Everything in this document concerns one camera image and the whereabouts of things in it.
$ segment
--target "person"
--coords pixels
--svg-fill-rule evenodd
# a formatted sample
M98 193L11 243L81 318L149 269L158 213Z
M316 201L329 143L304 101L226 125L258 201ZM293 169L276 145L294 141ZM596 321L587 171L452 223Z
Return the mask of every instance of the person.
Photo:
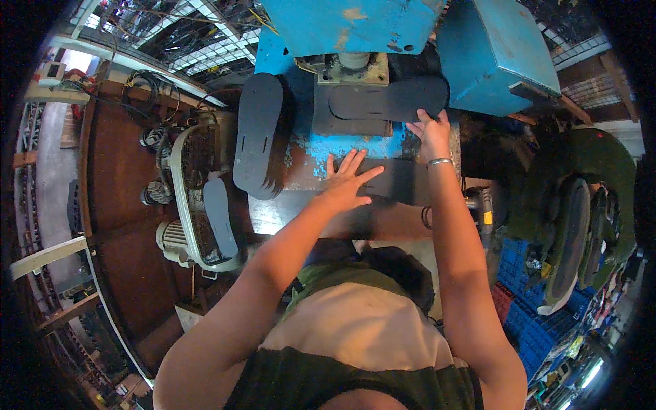
M444 336L393 277L348 255L304 262L337 214L371 203L358 188L366 151L269 239L226 295L169 350L154 387L156 409L523 409L523 365L492 301L485 254L449 158L449 122L406 126L428 163ZM282 318L276 308L298 276Z

